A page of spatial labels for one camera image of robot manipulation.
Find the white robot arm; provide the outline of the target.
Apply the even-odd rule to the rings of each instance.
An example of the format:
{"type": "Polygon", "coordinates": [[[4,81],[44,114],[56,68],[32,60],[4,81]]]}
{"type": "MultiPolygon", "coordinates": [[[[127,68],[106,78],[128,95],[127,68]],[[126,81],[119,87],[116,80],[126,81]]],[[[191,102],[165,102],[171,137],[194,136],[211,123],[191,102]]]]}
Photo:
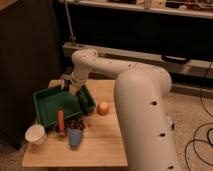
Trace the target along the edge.
{"type": "Polygon", "coordinates": [[[79,92],[91,72],[115,80],[114,103],[129,171],[181,171],[163,105],[172,84],[168,71],[101,58],[94,49],[76,50],[71,60],[71,94],[79,92]]]}

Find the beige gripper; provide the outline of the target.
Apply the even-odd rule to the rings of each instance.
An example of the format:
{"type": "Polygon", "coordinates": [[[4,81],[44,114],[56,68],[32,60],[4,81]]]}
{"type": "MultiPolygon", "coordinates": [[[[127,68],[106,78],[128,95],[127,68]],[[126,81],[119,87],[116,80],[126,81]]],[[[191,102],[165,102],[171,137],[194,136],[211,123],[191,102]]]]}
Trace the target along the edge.
{"type": "Polygon", "coordinates": [[[88,79],[88,73],[83,71],[73,71],[71,74],[71,82],[69,80],[61,80],[61,89],[68,90],[72,96],[75,96],[88,79]]]}

